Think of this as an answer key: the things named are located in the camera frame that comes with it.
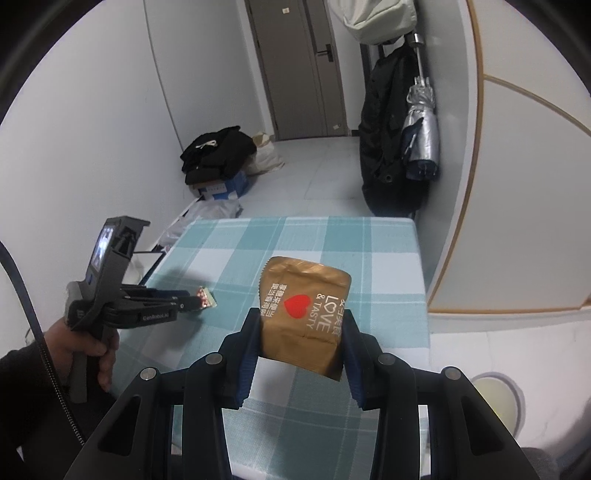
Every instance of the table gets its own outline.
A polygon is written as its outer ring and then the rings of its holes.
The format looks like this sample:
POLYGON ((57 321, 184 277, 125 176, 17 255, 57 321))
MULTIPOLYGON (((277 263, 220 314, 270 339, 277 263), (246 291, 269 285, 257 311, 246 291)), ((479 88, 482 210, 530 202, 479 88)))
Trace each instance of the table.
MULTIPOLYGON (((193 291, 206 286, 218 306, 176 322, 122 331, 113 378, 119 393, 144 367, 189 367, 216 351, 258 307, 260 272, 270 257, 301 258, 347 271, 347 307, 384 351, 428 368, 425 291, 414 223, 386 218, 197 220, 154 272, 148 286, 193 291)), ((180 446, 181 408, 173 442, 180 446)), ((258 479, 368 478, 378 412, 362 412, 346 378, 336 382, 292 365, 259 359, 251 394, 224 410, 233 473, 258 479)), ((428 425, 421 416, 421 442, 428 425)))

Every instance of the umbrella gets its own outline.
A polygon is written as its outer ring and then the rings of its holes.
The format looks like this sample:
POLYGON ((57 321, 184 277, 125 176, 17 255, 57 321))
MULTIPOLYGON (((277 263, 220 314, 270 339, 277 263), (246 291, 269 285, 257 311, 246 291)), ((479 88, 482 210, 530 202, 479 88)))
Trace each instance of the umbrella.
POLYGON ((418 77, 408 91, 408 115, 402 131, 402 158, 410 180, 435 180, 439 176, 439 128, 435 116, 435 94, 423 71, 421 36, 406 37, 417 54, 418 77))

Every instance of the red heart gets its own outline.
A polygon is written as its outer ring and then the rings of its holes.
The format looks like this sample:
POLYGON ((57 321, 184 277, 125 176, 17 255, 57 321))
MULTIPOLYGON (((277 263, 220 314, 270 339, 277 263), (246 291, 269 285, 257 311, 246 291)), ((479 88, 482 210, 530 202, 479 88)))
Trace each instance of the red heart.
POLYGON ((312 301, 308 295, 294 295, 283 302, 285 311, 295 319, 301 319, 306 315, 306 309, 312 301))

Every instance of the small candy wrapper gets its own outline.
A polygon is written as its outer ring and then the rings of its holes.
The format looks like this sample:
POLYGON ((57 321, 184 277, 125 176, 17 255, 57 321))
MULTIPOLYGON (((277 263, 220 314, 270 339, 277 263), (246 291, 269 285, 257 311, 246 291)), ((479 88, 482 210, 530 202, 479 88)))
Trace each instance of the small candy wrapper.
POLYGON ((217 302, 213 298, 212 293, 206 287, 200 287, 195 293, 196 297, 201 299, 201 308, 206 309, 210 307, 216 307, 217 302))

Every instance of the door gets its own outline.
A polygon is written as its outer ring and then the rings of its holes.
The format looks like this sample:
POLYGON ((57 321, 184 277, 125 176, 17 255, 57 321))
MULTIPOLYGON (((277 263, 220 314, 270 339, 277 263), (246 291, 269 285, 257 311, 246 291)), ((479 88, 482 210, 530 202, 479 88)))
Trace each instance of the door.
POLYGON ((247 0, 278 140, 348 133, 323 0, 247 0))

